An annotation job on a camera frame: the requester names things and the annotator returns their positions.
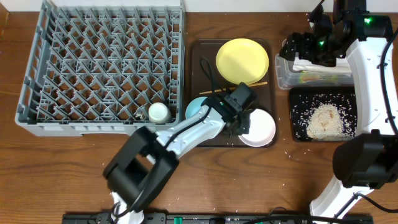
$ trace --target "pile of rice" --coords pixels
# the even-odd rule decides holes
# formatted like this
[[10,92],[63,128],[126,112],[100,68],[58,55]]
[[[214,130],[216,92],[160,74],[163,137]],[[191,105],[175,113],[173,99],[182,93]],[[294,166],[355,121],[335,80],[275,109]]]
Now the pile of rice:
[[343,125],[343,118],[337,107],[331,104],[320,105],[309,119],[307,134],[318,141],[349,140],[352,136],[344,132]]

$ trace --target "white plate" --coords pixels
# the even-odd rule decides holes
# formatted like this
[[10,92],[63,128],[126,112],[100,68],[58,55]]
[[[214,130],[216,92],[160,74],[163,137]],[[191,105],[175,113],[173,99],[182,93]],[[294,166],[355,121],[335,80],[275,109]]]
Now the white plate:
[[264,110],[255,109],[250,114],[249,134],[238,137],[248,146],[261,147],[272,141],[275,132],[276,125],[272,116]]

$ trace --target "white wall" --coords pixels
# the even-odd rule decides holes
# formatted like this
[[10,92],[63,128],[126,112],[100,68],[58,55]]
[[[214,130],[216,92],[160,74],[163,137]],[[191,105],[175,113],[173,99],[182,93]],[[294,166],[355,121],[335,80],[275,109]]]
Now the white wall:
[[[188,12],[308,12],[320,0],[184,0]],[[38,11],[42,0],[0,0],[8,11]],[[53,0],[56,6],[164,6],[179,0]],[[323,3],[333,11],[333,0]],[[398,12],[398,0],[368,0],[371,12]]]

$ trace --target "clear container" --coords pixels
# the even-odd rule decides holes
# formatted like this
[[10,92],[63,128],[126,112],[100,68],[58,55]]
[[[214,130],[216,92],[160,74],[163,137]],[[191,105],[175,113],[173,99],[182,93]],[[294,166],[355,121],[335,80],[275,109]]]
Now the clear container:
[[293,62],[275,56],[276,77],[279,88],[289,90],[298,86],[354,85],[352,73],[301,72],[293,70]]

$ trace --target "brown tray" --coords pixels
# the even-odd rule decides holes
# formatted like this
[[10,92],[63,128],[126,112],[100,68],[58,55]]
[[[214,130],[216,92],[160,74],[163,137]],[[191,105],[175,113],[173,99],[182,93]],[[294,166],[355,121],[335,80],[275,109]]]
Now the brown tray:
[[[271,47],[265,40],[262,39],[253,39],[257,43],[259,43],[267,52],[269,57],[269,68],[268,72],[264,77],[258,82],[268,82],[266,85],[254,86],[251,87],[257,95],[258,99],[256,102],[252,104],[252,108],[260,108],[271,114],[276,123],[276,134],[272,140],[272,142],[264,147],[269,147],[273,145],[277,140],[278,135],[278,122],[276,120],[276,106],[275,106],[275,90],[274,90],[274,57],[271,51]],[[216,67],[216,56],[218,50],[221,46],[229,40],[197,40],[192,44],[191,52],[190,52],[190,77],[189,77],[189,91],[188,91],[188,102],[185,105],[188,105],[193,99],[198,98],[200,96],[210,96],[211,93],[206,95],[199,95],[199,93],[210,91],[211,90],[211,81],[206,77],[206,75],[202,72],[200,68],[200,57],[205,56],[210,65],[213,67],[215,71],[215,78],[217,82],[223,88],[236,86],[233,83],[226,81],[221,74],[218,72]],[[243,143],[238,136],[229,137],[227,134],[219,134],[214,139],[209,139],[201,144],[198,147],[250,147]]]

